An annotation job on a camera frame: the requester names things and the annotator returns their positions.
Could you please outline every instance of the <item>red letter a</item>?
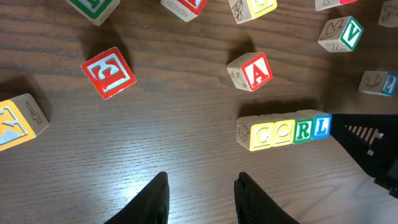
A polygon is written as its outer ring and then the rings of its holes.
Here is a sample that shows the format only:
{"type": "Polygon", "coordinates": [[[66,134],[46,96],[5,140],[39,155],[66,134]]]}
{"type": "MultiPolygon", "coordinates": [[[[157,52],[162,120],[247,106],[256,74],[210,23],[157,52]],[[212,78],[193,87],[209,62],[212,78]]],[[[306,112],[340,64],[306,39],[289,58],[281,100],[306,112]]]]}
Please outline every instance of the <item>red letter a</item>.
{"type": "Polygon", "coordinates": [[[256,64],[253,64],[253,74],[254,74],[254,83],[253,86],[260,84],[264,81],[267,77],[256,64]]]}

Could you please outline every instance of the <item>black object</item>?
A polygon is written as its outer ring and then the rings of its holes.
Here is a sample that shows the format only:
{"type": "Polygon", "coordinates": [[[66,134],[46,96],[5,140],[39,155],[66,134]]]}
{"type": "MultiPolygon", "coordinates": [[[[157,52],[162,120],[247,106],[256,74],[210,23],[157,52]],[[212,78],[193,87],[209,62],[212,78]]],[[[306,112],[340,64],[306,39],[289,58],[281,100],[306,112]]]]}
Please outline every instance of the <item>black object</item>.
{"type": "Polygon", "coordinates": [[[299,224],[245,172],[235,180],[234,192],[239,224],[299,224]]]}
{"type": "Polygon", "coordinates": [[[330,134],[375,184],[398,198],[398,115],[333,114],[330,134]]]}
{"type": "Polygon", "coordinates": [[[167,224],[169,198],[167,173],[160,172],[105,224],[167,224]]]}

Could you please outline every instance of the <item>red block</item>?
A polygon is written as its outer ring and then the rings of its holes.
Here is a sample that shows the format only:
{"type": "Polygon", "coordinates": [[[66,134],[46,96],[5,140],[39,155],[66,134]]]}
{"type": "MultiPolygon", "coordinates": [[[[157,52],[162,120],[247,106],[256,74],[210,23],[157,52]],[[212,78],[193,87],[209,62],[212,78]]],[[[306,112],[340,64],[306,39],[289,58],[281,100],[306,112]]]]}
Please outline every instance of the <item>red block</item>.
{"type": "Polygon", "coordinates": [[[137,82],[117,47],[113,47],[81,65],[104,100],[137,82]]]}

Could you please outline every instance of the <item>wood grain surface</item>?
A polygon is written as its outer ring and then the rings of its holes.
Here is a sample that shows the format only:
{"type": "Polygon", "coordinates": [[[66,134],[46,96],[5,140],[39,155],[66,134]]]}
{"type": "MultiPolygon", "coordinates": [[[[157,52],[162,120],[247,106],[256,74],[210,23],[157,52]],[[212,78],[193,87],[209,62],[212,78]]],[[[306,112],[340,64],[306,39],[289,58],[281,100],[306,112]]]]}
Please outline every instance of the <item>wood grain surface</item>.
{"type": "Polygon", "coordinates": [[[171,224],[237,223],[241,171],[300,223],[398,223],[398,200],[333,138],[258,152],[236,143],[238,116],[398,113],[397,96],[358,92],[365,70],[398,72],[398,29],[377,25],[382,1],[278,5],[237,25],[227,0],[208,0],[189,23],[160,0],[123,0],[96,27],[65,1],[0,0],[0,100],[31,93],[50,121],[0,153],[0,223],[103,223],[160,171],[171,224]],[[343,16],[364,35],[354,52],[328,53],[318,35],[343,16]],[[114,46],[138,82],[102,100],[80,65],[114,46]],[[253,51],[274,79],[237,90],[226,63],[253,51]]]}

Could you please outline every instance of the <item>wooden block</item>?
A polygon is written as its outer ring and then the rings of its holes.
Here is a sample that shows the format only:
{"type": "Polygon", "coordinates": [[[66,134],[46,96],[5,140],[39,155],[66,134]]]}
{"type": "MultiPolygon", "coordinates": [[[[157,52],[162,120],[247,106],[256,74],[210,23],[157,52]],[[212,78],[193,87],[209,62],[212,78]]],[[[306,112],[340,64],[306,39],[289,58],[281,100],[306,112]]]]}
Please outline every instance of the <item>wooden block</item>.
{"type": "Polygon", "coordinates": [[[329,52],[350,52],[355,49],[363,32],[361,24],[352,16],[331,19],[323,27],[318,43],[329,52]]]}
{"type": "Polygon", "coordinates": [[[258,18],[276,9],[276,0],[228,0],[237,24],[258,18]]]}
{"type": "Polygon", "coordinates": [[[392,96],[398,85],[398,74],[392,72],[365,71],[359,91],[383,96],[392,96]]]}
{"type": "Polygon", "coordinates": [[[272,71],[264,53],[247,53],[226,66],[236,88],[255,91],[272,79],[272,71]]]}
{"type": "Polygon", "coordinates": [[[48,126],[30,94],[0,102],[0,151],[35,138],[48,126]]]}
{"type": "Polygon", "coordinates": [[[250,151],[272,147],[272,130],[278,114],[238,118],[236,141],[250,151]]]}
{"type": "Polygon", "coordinates": [[[279,121],[274,123],[272,147],[292,144],[294,140],[296,113],[280,114],[279,121]]]}
{"type": "Polygon", "coordinates": [[[199,16],[207,0],[162,0],[161,3],[168,10],[183,21],[188,22],[199,16]]]}
{"type": "Polygon", "coordinates": [[[315,0],[315,10],[320,11],[356,1],[357,0],[315,0]]]}
{"type": "Polygon", "coordinates": [[[311,116],[297,113],[293,144],[312,140],[313,119],[311,116]]]}
{"type": "Polygon", "coordinates": [[[308,116],[313,119],[313,128],[311,139],[324,139],[329,137],[331,126],[331,114],[324,113],[317,110],[301,110],[297,111],[298,114],[308,116]]]}
{"type": "Polygon", "coordinates": [[[120,0],[67,0],[94,25],[100,26],[119,5],[120,0]]]}
{"type": "Polygon", "coordinates": [[[105,100],[137,82],[117,47],[83,63],[81,69],[105,100]]]}
{"type": "Polygon", "coordinates": [[[391,0],[383,3],[379,25],[385,27],[398,27],[398,0],[391,0]]]}

